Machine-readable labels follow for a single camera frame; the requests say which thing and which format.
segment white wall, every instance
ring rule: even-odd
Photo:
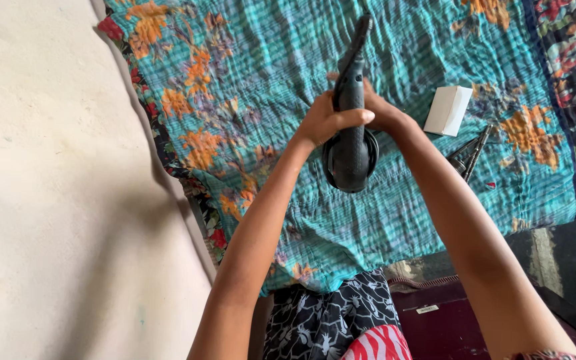
[[[0,0],[0,359],[183,359],[210,290],[97,22]]]

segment hand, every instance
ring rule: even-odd
[[[325,143],[336,132],[351,126],[370,123],[374,113],[365,109],[352,109],[336,113],[332,109],[332,91],[317,96],[306,117],[292,137],[306,141],[312,149]]]
[[[336,72],[327,73],[329,80],[335,81],[339,74]],[[407,117],[406,114],[397,109],[394,105],[389,104],[384,98],[377,95],[364,76],[364,107],[374,113],[374,120],[368,125],[369,128],[380,131],[388,131],[393,127],[393,123],[398,117]]]

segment label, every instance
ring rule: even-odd
[[[430,306],[422,307],[421,309],[417,309],[417,314],[428,313],[430,311],[435,311],[435,310],[439,310],[439,307],[437,305],[430,305]]]

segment floor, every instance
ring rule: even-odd
[[[526,273],[576,307],[576,222],[506,239]],[[455,274],[446,252],[401,261],[388,270],[414,281]]]

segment small white box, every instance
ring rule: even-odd
[[[472,89],[461,86],[437,88],[424,131],[433,134],[457,136],[463,115],[472,95]]]

